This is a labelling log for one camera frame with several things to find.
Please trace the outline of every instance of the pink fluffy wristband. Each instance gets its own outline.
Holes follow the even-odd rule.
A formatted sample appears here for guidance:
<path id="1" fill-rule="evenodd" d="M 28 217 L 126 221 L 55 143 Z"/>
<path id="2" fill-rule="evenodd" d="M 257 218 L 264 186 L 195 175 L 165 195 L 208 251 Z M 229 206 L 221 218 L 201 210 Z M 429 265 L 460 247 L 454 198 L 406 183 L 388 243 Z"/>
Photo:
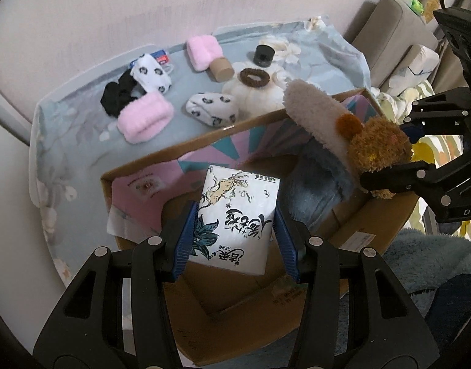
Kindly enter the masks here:
<path id="1" fill-rule="evenodd" d="M 195 71 L 206 71 L 217 58 L 224 56 L 222 47 L 212 35 L 193 36 L 186 42 L 189 59 Z"/>
<path id="2" fill-rule="evenodd" d="M 173 116 L 172 104 L 155 90 L 123 108 L 117 119 L 117 128 L 128 143 L 142 143 L 158 134 Z"/>

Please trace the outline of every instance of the blue gripper pad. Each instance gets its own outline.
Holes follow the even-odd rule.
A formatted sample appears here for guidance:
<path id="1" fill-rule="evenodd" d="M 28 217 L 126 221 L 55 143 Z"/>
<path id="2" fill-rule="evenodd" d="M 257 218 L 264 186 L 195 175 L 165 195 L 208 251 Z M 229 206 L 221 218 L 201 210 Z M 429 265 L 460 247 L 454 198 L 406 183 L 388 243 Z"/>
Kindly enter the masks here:
<path id="1" fill-rule="evenodd" d="M 285 271 L 296 283 L 299 283 L 299 254 L 295 248 L 294 242 L 292 241 L 292 237 L 285 223 L 279 204 L 277 204 L 275 209 L 273 230 L 275 231 L 278 247 L 280 248 L 280 254 L 283 258 Z"/>
<path id="2" fill-rule="evenodd" d="M 179 276 L 183 274 L 193 247 L 193 233 L 198 218 L 198 203 L 193 202 L 187 215 L 181 215 L 181 217 L 185 217 L 186 221 L 174 250 L 174 262 L 172 266 L 172 276 L 174 280 L 177 280 Z"/>

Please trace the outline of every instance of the white sticker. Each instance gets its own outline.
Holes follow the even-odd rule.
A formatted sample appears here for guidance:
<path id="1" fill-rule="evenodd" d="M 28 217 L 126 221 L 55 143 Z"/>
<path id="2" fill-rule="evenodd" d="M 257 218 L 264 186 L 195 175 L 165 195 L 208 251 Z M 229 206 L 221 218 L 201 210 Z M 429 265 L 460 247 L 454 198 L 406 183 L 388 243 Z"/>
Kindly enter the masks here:
<path id="1" fill-rule="evenodd" d="M 342 250 L 360 252 L 367 247 L 376 235 L 363 232 L 355 232 L 341 247 Z"/>

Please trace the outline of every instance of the orange pom-pom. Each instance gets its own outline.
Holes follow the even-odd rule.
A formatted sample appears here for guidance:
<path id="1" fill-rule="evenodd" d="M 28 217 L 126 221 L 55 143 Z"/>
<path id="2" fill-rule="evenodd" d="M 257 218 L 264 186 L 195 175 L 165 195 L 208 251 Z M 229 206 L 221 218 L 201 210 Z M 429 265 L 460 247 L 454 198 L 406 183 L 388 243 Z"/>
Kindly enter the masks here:
<path id="1" fill-rule="evenodd" d="M 362 132 L 362 129 L 362 122 L 352 113 L 341 115 L 336 120 L 336 131 L 347 140 L 353 139 L 354 136 Z"/>

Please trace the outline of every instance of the white sock with panda print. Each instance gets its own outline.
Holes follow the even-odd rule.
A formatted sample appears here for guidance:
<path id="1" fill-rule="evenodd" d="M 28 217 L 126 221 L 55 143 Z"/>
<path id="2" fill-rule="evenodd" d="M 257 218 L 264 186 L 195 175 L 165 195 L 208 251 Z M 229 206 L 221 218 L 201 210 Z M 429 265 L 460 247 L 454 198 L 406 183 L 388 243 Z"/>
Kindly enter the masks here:
<path id="1" fill-rule="evenodd" d="M 199 93 L 190 97 L 186 111 L 208 126 L 224 127 L 234 124 L 239 117 L 235 97 L 220 93 Z"/>
<path id="2" fill-rule="evenodd" d="M 138 58 L 130 74 L 147 93 L 165 94 L 172 86 L 170 76 L 150 54 Z"/>

